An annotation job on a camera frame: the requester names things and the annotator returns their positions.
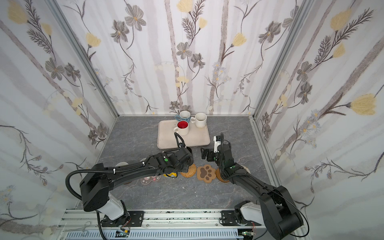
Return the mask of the yellow mug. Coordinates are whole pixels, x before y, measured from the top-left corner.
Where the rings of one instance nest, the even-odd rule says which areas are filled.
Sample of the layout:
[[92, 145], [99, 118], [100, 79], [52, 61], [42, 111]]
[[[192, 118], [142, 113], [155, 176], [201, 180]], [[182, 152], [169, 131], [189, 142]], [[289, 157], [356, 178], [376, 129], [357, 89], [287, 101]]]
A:
[[167, 178], [175, 179], [178, 177], [178, 174], [177, 173], [170, 173], [170, 174], [164, 174], [164, 176]]

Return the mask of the woven rattan round coaster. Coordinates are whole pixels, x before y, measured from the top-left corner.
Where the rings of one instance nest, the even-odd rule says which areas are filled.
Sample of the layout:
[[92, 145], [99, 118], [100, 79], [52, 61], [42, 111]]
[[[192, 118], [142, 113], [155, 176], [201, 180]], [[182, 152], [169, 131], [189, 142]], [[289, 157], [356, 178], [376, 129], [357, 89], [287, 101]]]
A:
[[180, 174], [185, 178], [191, 178], [193, 177], [197, 172], [197, 166], [195, 164], [192, 164], [189, 166], [188, 171], [186, 173], [180, 172]]

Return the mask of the brown round wooden coaster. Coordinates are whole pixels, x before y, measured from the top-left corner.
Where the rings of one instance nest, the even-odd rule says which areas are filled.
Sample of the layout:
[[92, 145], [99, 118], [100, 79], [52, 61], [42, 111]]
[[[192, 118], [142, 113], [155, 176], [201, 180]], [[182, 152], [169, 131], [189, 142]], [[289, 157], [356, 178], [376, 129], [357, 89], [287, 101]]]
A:
[[220, 172], [220, 169], [216, 169], [216, 176], [217, 176], [217, 179], [222, 182], [222, 183], [229, 183], [230, 181], [228, 180], [224, 180], [222, 177], [221, 177], [221, 172]]

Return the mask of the brown paw shaped coaster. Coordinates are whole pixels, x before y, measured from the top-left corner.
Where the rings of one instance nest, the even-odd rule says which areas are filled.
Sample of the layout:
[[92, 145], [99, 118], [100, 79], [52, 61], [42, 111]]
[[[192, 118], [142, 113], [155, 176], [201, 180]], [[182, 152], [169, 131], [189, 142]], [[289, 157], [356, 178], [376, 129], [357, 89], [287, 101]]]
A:
[[217, 178], [216, 170], [211, 165], [204, 165], [197, 168], [197, 178], [199, 181], [211, 183]]

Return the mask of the white colourful stitched coaster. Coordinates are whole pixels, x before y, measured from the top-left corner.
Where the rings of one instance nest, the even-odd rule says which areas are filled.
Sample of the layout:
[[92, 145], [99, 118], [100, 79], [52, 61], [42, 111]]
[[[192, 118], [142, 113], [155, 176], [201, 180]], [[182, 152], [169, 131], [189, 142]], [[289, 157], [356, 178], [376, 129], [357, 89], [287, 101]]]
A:
[[251, 174], [251, 172], [250, 172], [250, 170], [247, 168], [247, 167], [245, 167], [245, 166], [243, 166], [243, 165], [241, 165], [246, 171], [247, 171], [247, 173], [250, 175]]

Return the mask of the white mug red inside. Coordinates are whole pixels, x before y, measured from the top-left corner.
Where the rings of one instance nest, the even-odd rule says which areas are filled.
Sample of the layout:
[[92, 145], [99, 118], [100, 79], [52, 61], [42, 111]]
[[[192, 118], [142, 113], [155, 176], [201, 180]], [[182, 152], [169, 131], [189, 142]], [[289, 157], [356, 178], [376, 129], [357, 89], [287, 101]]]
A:
[[186, 136], [189, 133], [189, 123], [187, 121], [179, 121], [174, 128], [174, 133]]

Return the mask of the white speckled mug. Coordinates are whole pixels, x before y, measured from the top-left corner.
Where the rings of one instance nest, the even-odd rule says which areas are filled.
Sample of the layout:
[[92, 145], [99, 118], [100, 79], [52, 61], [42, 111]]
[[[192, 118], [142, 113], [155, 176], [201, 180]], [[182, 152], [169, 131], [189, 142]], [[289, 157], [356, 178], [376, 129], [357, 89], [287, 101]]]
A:
[[204, 113], [197, 113], [194, 117], [191, 117], [191, 123], [199, 129], [204, 128], [207, 125], [207, 115]]

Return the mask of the pink flower coaster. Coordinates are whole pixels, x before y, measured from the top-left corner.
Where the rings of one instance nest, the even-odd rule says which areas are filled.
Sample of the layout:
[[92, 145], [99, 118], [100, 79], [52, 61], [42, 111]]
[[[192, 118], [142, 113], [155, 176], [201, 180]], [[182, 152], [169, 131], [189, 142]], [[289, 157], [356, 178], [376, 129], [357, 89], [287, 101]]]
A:
[[146, 186], [150, 183], [158, 182], [161, 179], [161, 176], [155, 176], [155, 177], [145, 177], [140, 179], [140, 182], [142, 185]]

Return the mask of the blue patterned mug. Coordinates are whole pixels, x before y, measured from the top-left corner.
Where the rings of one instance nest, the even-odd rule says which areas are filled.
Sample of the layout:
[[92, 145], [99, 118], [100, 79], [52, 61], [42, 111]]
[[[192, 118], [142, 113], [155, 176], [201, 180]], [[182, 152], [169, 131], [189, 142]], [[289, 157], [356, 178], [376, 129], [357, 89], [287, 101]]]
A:
[[189, 111], [181, 111], [178, 115], [175, 116], [175, 119], [178, 122], [185, 121], [189, 123], [191, 120], [191, 113]]

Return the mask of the purple mug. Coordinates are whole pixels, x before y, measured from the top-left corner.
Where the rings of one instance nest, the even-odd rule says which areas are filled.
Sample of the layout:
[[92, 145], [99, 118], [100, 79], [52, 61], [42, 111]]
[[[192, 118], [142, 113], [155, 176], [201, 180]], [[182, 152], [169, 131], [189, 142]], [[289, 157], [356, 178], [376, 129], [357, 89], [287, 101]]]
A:
[[120, 163], [118, 163], [116, 165], [116, 167], [124, 167], [124, 166], [127, 166], [127, 165], [128, 165], [128, 163], [126, 163], [126, 162], [120, 162]]

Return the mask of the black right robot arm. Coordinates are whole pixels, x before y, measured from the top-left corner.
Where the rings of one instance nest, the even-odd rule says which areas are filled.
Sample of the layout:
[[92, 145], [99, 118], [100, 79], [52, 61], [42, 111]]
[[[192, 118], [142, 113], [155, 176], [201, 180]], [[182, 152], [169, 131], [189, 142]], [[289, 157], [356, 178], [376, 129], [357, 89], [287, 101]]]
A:
[[276, 240], [308, 224], [285, 187], [274, 187], [257, 179], [234, 161], [228, 141], [220, 142], [214, 149], [201, 148], [201, 154], [203, 160], [217, 164], [223, 180], [240, 186], [258, 199], [264, 225]]

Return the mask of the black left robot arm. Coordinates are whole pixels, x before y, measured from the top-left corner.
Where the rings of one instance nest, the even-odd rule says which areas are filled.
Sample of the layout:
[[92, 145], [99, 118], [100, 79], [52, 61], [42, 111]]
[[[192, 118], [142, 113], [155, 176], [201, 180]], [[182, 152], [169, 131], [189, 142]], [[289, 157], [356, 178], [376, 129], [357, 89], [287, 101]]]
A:
[[193, 154], [189, 147], [150, 155], [143, 162], [126, 167], [105, 167], [97, 164], [86, 170], [80, 183], [83, 210], [99, 211], [110, 199], [110, 191], [128, 182], [144, 177], [186, 173], [192, 164]]

